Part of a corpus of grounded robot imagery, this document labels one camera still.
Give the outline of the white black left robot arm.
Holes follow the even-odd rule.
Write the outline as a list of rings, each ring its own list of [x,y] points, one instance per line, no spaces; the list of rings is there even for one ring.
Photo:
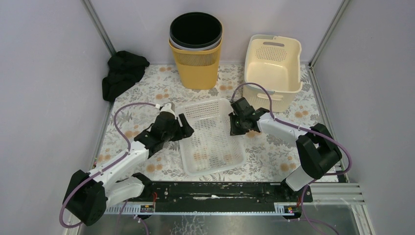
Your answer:
[[[106,208],[129,198],[146,201],[152,189],[136,176],[120,178],[136,165],[151,158],[169,141],[189,138],[194,133],[183,113],[177,117],[161,111],[153,124],[138,134],[117,159],[89,172],[78,170],[70,181],[63,200],[63,209],[71,212],[82,224],[96,223]]]

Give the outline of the black inner bin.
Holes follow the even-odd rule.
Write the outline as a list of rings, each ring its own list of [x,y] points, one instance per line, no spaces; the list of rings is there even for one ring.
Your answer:
[[[223,35],[221,22],[208,13],[188,12],[176,17],[169,28],[170,41],[180,47],[201,49],[214,45]]]

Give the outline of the yellow perforated waste bin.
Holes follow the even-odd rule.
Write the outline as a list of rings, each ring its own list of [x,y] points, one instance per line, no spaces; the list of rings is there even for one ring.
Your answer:
[[[169,42],[182,85],[192,90],[210,90],[217,83],[222,41],[209,50],[179,49]]]

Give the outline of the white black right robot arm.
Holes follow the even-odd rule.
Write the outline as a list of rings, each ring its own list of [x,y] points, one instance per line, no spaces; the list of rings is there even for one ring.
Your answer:
[[[280,194],[288,202],[300,195],[300,189],[323,177],[342,158],[338,146],[330,141],[328,129],[321,123],[304,131],[287,121],[276,121],[265,109],[254,109],[245,98],[231,102],[230,134],[243,135],[250,131],[275,136],[296,147],[300,165],[282,181]]]

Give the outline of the black crumpled cloth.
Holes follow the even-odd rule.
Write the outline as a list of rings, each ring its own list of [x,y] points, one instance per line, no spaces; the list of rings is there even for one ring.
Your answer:
[[[142,80],[149,61],[128,51],[118,51],[108,60],[109,72],[102,79],[102,97],[114,102],[117,97]]]

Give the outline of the grey inner bin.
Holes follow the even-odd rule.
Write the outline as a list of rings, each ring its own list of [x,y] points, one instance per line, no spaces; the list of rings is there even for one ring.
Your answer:
[[[169,42],[174,48],[181,49],[181,50],[186,50],[186,51],[203,51],[203,50],[214,49],[221,43],[221,41],[222,41],[222,37],[220,37],[214,44],[212,44],[210,46],[200,47],[200,48],[190,48],[190,47],[180,46],[179,44],[177,44],[176,42],[173,41],[171,36],[169,37]]]

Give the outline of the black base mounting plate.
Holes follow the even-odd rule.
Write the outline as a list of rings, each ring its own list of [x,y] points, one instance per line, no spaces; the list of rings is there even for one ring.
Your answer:
[[[132,202],[149,203],[156,212],[274,212],[275,204],[312,202],[311,191],[264,182],[152,181]]]

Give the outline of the cream large plastic basket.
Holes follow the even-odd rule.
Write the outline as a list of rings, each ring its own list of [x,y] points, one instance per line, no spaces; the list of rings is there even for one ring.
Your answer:
[[[301,43],[293,38],[256,34],[247,48],[243,96],[254,108],[286,111],[302,90]]]

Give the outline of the white perforated plastic basket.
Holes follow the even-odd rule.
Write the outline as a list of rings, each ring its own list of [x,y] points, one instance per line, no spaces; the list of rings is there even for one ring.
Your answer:
[[[242,137],[230,135],[229,114],[233,109],[227,99],[191,102],[176,108],[176,112],[184,114],[194,130],[191,137],[179,141],[187,175],[210,175],[246,163]]]

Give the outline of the aluminium frame rails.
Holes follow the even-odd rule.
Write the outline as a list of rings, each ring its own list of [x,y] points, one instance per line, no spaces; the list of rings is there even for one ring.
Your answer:
[[[316,51],[316,53],[313,55],[312,59],[310,62],[306,62],[305,64],[307,64],[307,66],[303,66],[301,67],[302,69],[300,69],[300,75],[302,73],[302,71],[307,70],[307,84],[310,84],[310,89],[313,90],[313,97],[316,103],[316,107],[318,107],[319,109],[319,113],[320,113],[320,117],[322,118],[324,124],[328,125],[328,130],[332,131],[332,127],[331,127],[331,121],[329,120],[329,116],[328,113],[326,111],[326,107],[325,107],[325,101],[323,99],[323,95],[321,94],[321,89],[320,86],[318,84],[317,81],[317,77],[315,74],[315,70],[314,70],[314,66],[316,65],[316,63],[318,62],[319,57],[321,56],[321,53],[323,52],[326,44],[328,43],[328,40],[330,39],[335,27],[337,26],[337,24],[339,23],[339,21],[341,20],[341,17],[343,16],[343,14],[345,13],[345,11],[347,10],[347,8],[349,7],[350,3],[352,2],[352,0],[343,0],[340,4],[339,9],[337,10],[332,22],[330,23],[327,32],[325,33],[320,45],[318,46],[318,49]],[[95,28],[97,29],[99,35],[101,36],[101,38],[104,41],[105,46],[107,47],[107,49],[109,50],[111,55],[115,55],[115,47],[113,46],[111,40],[109,39],[109,36],[94,8],[94,5],[92,3],[91,0],[81,0],[81,3],[83,4],[87,14],[90,16],[92,23],[95,25]],[[114,117],[117,117],[117,115],[120,112],[123,112],[123,110],[128,109],[129,107],[135,107],[135,106],[139,106],[140,105],[146,105],[146,106],[150,106],[153,107],[153,104],[149,104],[149,103],[145,103],[145,102],[135,102],[135,103],[129,103],[126,104],[122,107],[120,107],[120,109],[118,109],[117,111],[115,111],[114,116],[112,116],[112,110],[114,107],[114,103],[110,102],[110,106],[109,109],[107,111],[107,114],[105,116],[105,122],[104,122],[104,126],[107,125],[110,120],[113,120]],[[124,135],[124,133],[121,132],[120,126],[118,122],[115,122],[114,125],[115,130],[118,132],[118,135],[120,135],[120,137],[125,140],[127,142],[127,144],[130,144],[130,140],[127,140],[127,136]],[[96,164],[98,164],[98,168],[101,168],[101,165],[99,165],[99,163],[101,163],[101,160],[99,160],[99,156],[98,153],[99,151],[101,151],[102,149],[102,144],[105,142],[105,135],[106,135],[106,131],[107,131],[107,127],[103,127],[103,130],[101,131],[102,133],[100,134],[101,136],[99,137],[99,144],[96,148],[96,153],[95,153],[95,159],[93,160],[93,164],[92,164],[92,169],[96,168]],[[372,223],[370,220],[370,217],[368,216],[367,213],[367,207],[365,205],[365,201],[362,195],[362,191],[361,188],[359,186],[358,183],[351,183],[349,176],[347,175],[347,173],[343,172],[347,169],[346,167],[346,162],[347,164],[349,164],[350,161],[349,159],[347,160],[340,160],[339,163],[337,163],[335,165],[336,171],[335,173],[331,173],[334,174],[334,176],[337,177],[338,182],[316,182],[313,183],[309,186],[309,189],[307,189],[307,194],[308,196],[311,195],[311,193],[315,192],[315,196],[313,197],[314,201],[312,202],[313,205],[317,205],[317,204],[321,204],[321,205],[347,205],[351,208],[354,216],[355,216],[355,224],[357,226],[357,230],[358,230],[358,234],[360,235],[374,235],[375,232],[372,231],[373,227],[372,227]],[[249,212],[201,212],[201,211],[192,211],[192,212],[172,212],[172,215],[178,215],[178,214],[182,214],[182,215],[187,215],[186,213],[188,213],[188,215],[194,215],[194,216],[198,216],[198,215],[248,215],[248,216],[254,216],[254,215],[277,215],[277,212],[279,212],[279,208],[281,208],[282,210],[282,204],[287,205],[288,202],[284,202],[284,203],[276,203],[276,212],[270,212],[270,211],[265,211],[265,212],[260,212],[258,210],[256,211],[249,211]],[[321,224],[322,226],[326,226],[329,229],[333,230],[334,233],[338,234],[339,230],[336,230],[336,226],[331,226],[327,223],[325,223],[324,221],[320,221],[317,219],[311,219],[309,218],[308,220],[306,218],[298,218],[298,219],[288,219],[287,221],[294,221],[294,220],[298,220],[298,221],[309,221],[309,224]],[[79,222],[78,224],[79,226],[75,226],[73,225],[74,228],[67,228],[66,230],[66,234],[65,235],[69,235],[69,234],[74,234],[75,232],[79,233],[81,231],[80,228],[81,227],[81,222]]]

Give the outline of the floral patterned table mat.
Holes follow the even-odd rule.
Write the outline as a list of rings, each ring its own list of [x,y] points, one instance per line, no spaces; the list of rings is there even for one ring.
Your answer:
[[[244,81],[242,65],[221,65],[216,86],[210,90],[189,90],[180,81],[174,65],[151,65],[146,69],[143,79],[116,99],[112,116],[120,107],[135,102],[164,104],[173,102],[180,106],[193,101],[210,98],[240,97],[239,85]],[[130,141],[155,119],[154,107],[140,105],[129,107],[117,117],[121,132]],[[107,124],[107,131],[98,156],[101,163],[114,159],[127,147],[114,128],[113,120]],[[299,164],[295,148],[282,140],[263,133],[249,132],[242,136],[246,163],[240,167],[210,175],[189,176],[184,172],[177,142],[167,143],[163,150],[151,159],[137,165],[132,172],[144,173],[154,181],[261,181],[279,182],[287,177]]]

